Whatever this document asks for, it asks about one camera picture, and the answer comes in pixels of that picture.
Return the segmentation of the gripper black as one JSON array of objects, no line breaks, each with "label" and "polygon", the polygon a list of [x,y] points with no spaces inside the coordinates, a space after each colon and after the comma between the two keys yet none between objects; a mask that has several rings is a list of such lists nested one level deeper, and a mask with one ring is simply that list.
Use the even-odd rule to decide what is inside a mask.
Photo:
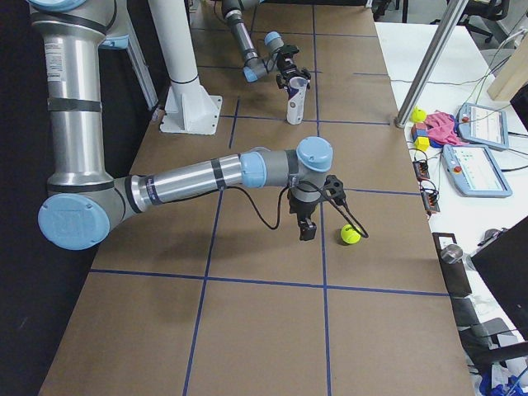
[{"label": "gripper black", "polygon": [[317,225],[311,220],[317,204],[321,200],[321,193],[308,187],[294,187],[288,191],[290,213],[296,214],[299,226],[299,240],[314,240]]},{"label": "gripper black", "polygon": [[310,88],[310,72],[307,68],[298,69],[294,62],[294,55],[298,53],[299,48],[296,45],[283,45],[278,49],[276,54],[278,70],[276,82],[279,89],[290,88],[292,78],[304,78],[308,82],[308,88]]}]

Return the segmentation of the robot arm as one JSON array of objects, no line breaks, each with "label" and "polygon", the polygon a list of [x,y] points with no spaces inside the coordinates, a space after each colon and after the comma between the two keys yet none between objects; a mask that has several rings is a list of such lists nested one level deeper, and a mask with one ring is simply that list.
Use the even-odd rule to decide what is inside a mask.
[{"label": "robot arm", "polygon": [[[300,240],[314,238],[311,220],[322,201],[332,145],[308,137],[295,149],[254,148],[222,158],[147,176],[114,178],[105,169],[98,50],[116,42],[126,47],[130,29],[127,1],[27,1],[33,27],[41,33],[49,89],[48,110],[54,142],[54,174],[49,198],[38,213],[41,232],[68,250],[91,248],[116,226],[149,207],[206,196],[226,188],[281,186],[277,208],[288,191],[290,213],[296,214]],[[222,13],[245,51],[244,74],[256,81],[277,69],[277,80],[289,94],[287,120],[303,119],[304,92],[310,76],[292,62],[295,46],[271,32],[265,45],[269,60],[259,58],[243,24],[242,11],[262,1],[223,1]],[[214,134],[222,97],[201,85],[184,1],[148,1],[171,86],[167,95],[165,133]]]},{"label": "robot arm", "polygon": [[262,3],[262,1],[222,1],[222,17],[238,43],[243,57],[243,74],[249,83],[277,71],[276,81],[279,89],[290,89],[293,78],[303,78],[310,84],[311,74],[307,68],[298,69],[294,55],[299,53],[296,45],[287,45],[276,31],[269,32],[264,39],[268,57],[261,57],[252,42],[243,20],[243,12]]}]

